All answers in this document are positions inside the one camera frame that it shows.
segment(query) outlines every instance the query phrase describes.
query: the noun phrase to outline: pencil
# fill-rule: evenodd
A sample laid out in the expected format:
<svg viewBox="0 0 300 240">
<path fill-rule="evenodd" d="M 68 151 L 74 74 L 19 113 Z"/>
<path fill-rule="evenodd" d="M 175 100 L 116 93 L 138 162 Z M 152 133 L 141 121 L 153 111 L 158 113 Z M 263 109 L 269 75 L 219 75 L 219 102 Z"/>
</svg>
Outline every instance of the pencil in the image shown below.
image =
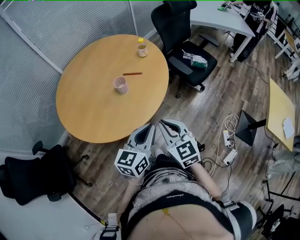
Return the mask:
<svg viewBox="0 0 300 240">
<path fill-rule="evenodd" d="M 143 73 L 123 73 L 123 76 L 126 76 L 126 75 L 139 75 L 139 74 L 143 74 Z"/>
</svg>

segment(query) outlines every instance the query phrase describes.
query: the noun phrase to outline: white cable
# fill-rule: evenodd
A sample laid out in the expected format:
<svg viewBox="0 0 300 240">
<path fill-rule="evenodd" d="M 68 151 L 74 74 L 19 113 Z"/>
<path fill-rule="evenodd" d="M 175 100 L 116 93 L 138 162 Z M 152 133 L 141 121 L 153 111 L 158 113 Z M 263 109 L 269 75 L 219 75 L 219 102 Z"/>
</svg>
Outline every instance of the white cable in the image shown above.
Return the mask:
<svg viewBox="0 0 300 240">
<path fill-rule="evenodd" d="M 228 118 L 234 118 L 235 120 L 235 123 L 230 121 L 230 120 L 227 120 Z M 238 122 L 239 122 L 239 117 L 236 115 L 236 114 L 229 114 L 227 117 L 225 117 L 225 119 L 223 120 L 222 124 L 221 124 L 221 128 L 220 128 L 220 134 L 219 134 L 219 138 L 217 139 L 217 158 L 216 158 L 216 162 L 215 162 L 215 165 L 214 165 L 214 168 L 213 168 L 213 171 L 211 173 L 210 176 L 212 176 L 215 172 L 215 169 L 216 169 L 216 163 L 218 162 L 218 155 L 219 155 L 219 140 L 220 140 L 220 136 L 221 136 L 221 132 L 222 132 L 222 126 L 223 126 L 223 123 L 225 128 L 228 130 L 229 132 L 229 137 L 231 137 L 233 135 L 233 140 L 230 141 L 230 146 L 229 148 L 232 148 L 233 146 L 235 146 L 235 131 L 236 131 L 236 127 L 238 125 Z"/>
</svg>

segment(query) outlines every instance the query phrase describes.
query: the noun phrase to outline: black cable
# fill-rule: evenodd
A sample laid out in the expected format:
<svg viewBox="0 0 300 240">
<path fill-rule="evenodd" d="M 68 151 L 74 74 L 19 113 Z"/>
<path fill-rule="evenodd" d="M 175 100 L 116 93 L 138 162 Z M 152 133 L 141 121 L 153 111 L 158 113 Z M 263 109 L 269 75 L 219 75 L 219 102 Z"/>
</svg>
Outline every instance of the black cable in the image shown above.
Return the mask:
<svg viewBox="0 0 300 240">
<path fill-rule="evenodd" d="M 203 167 L 204 167 L 205 163 L 207 163 L 207 162 L 209 162 L 211 164 L 211 166 L 212 166 L 212 163 L 210 161 L 203 162 L 203 160 L 205 160 L 205 159 L 209 159 L 209 160 L 213 161 L 217 166 L 222 167 L 222 168 L 230 167 L 230 173 L 228 175 L 228 183 L 227 183 L 227 188 L 226 188 L 226 190 L 228 191 L 229 190 L 229 181 L 230 181 L 231 173 L 232 173 L 232 170 L 233 170 L 232 167 L 231 167 L 231 165 L 233 164 L 234 159 L 233 159 L 233 161 L 229 165 L 221 166 L 221 165 L 217 164 L 214 160 L 212 160 L 210 157 L 205 157 L 205 158 L 202 159 L 202 166 Z"/>
<path fill-rule="evenodd" d="M 236 11 L 238 14 L 240 14 L 237 10 L 235 10 L 235 8 L 232 6 L 233 10 Z"/>
<path fill-rule="evenodd" d="M 261 79 L 262 79 L 266 84 L 268 84 L 268 82 L 266 82 L 266 81 L 263 79 L 263 77 L 262 77 L 262 75 L 261 75 L 261 72 L 258 71 L 257 68 L 252 67 L 252 66 L 249 66 L 249 65 L 246 63 L 246 59 L 244 60 L 244 62 L 245 62 L 245 64 L 246 64 L 246 66 L 248 66 L 248 68 L 254 68 L 254 69 L 259 73 L 259 76 L 261 77 Z"/>
<path fill-rule="evenodd" d="M 229 166 L 230 166 L 230 173 L 228 175 L 227 191 L 229 190 L 229 180 L 230 180 L 230 177 L 231 177 L 231 173 L 233 171 L 233 168 L 231 167 L 231 165 L 229 165 Z"/>
<path fill-rule="evenodd" d="M 266 135 L 266 137 L 269 138 L 269 139 L 271 139 L 272 142 L 274 142 L 273 150 L 275 150 L 276 147 L 277 147 L 280 143 L 279 143 L 279 142 L 276 143 L 272 138 L 270 138 L 270 137 L 267 135 L 267 133 L 266 133 L 266 126 L 263 126 L 263 129 L 264 129 L 264 134 Z"/>
<path fill-rule="evenodd" d="M 208 173 L 211 171 L 212 169 L 212 163 L 210 161 L 205 161 L 204 163 L 202 163 L 202 166 L 205 168 L 205 163 L 210 163 L 210 169 L 206 170 Z"/>
<path fill-rule="evenodd" d="M 300 161 L 296 159 L 296 156 L 297 156 L 298 154 L 299 154 L 299 153 L 297 152 L 297 153 L 295 154 L 295 156 L 294 156 L 294 161 L 295 161 L 295 163 L 300 163 Z"/>
</svg>

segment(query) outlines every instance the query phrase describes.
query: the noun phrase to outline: pink cup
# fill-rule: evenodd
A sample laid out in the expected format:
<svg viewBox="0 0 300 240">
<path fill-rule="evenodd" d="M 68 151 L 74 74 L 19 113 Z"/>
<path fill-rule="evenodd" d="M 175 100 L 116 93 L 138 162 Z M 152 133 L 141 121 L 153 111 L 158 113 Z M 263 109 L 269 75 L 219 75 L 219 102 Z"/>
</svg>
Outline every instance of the pink cup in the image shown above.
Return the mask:
<svg viewBox="0 0 300 240">
<path fill-rule="evenodd" d="M 129 90 L 125 77 L 117 77 L 113 81 L 113 86 L 120 94 L 125 94 Z"/>
</svg>

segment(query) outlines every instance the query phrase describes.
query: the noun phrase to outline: chair armrest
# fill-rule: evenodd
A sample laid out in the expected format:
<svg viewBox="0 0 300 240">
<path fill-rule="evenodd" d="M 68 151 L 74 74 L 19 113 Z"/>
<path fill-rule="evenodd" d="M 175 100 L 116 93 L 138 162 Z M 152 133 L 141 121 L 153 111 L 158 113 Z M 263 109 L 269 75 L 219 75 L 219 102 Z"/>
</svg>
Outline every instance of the chair armrest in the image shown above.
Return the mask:
<svg viewBox="0 0 300 240">
<path fill-rule="evenodd" d="M 216 39 L 214 39 L 213 37 L 208 36 L 205 33 L 200 33 L 199 36 L 202 37 L 204 39 L 204 41 L 210 42 L 214 46 L 219 47 L 219 42 Z"/>
<path fill-rule="evenodd" d="M 169 63 L 178 71 L 183 72 L 186 75 L 189 75 L 193 72 L 192 69 L 190 69 L 187 65 L 185 65 L 183 62 L 179 61 L 173 56 L 169 58 Z"/>
</svg>

